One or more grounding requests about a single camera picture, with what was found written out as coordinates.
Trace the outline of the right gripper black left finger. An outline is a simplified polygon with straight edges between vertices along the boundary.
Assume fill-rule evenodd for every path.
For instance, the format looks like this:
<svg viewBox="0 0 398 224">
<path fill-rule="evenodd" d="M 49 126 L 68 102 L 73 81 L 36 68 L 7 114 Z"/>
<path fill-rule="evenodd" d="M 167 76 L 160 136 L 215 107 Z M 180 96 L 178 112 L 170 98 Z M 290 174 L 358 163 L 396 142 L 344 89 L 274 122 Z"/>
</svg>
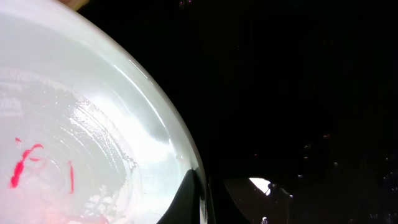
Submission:
<svg viewBox="0 0 398 224">
<path fill-rule="evenodd" d="M 201 187 L 197 173 L 190 169 L 172 203 L 157 224 L 199 224 Z"/>
</svg>

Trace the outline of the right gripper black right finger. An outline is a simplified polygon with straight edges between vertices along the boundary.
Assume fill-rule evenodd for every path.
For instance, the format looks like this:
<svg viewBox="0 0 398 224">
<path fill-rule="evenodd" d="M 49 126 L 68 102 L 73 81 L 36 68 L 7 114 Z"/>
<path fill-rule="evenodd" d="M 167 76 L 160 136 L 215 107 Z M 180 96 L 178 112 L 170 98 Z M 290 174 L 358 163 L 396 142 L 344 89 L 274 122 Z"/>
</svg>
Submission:
<svg viewBox="0 0 398 224">
<path fill-rule="evenodd" d="M 209 223 L 248 224 L 248 220 L 235 205 L 223 180 L 209 176 L 207 186 L 207 211 Z"/>
</svg>

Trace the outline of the pale green plate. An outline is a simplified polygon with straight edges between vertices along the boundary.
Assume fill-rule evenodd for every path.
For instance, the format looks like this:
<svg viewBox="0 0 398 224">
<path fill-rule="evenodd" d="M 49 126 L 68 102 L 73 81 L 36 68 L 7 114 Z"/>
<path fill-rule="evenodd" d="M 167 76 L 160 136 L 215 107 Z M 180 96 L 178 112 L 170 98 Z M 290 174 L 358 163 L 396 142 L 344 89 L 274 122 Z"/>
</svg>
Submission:
<svg viewBox="0 0 398 224">
<path fill-rule="evenodd" d="M 1 222 L 157 223 L 198 150 L 155 80 L 58 1 L 1 2 Z"/>
</svg>

